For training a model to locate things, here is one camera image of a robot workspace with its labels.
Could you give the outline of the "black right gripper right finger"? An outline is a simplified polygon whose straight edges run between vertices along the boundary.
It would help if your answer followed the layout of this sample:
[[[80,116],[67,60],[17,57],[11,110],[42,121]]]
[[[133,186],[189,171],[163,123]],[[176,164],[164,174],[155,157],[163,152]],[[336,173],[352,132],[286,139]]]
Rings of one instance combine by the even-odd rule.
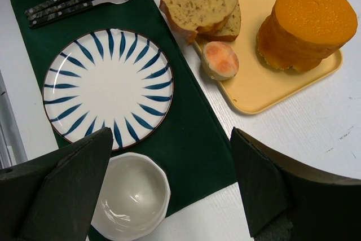
[[[359,240],[360,180],[306,165],[234,128],[231,153],[255,240]]]

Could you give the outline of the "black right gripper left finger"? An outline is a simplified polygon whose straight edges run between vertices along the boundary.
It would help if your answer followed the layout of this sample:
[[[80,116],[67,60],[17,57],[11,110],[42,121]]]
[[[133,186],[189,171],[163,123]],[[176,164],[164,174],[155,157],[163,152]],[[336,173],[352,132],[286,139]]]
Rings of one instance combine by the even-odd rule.
[[[85,240],[113,146],[102,128],[1,170],[1,240]]]

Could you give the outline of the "bread slice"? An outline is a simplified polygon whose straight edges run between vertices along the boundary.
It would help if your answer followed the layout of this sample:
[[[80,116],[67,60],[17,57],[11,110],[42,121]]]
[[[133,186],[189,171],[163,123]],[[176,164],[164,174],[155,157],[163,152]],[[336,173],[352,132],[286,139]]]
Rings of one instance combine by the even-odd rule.
[[[230,15],[227,23],[222,29],[217,30],[215,33],[201,33],[199,37],[207,41],[221,41],[221,42],[233,42],[240,34],[241,28],[241,9],[240,5],[237,5]]]
[[[228,21],[239,0],[160,0],[171,30],[192,43],[199,33],[213,33]]]

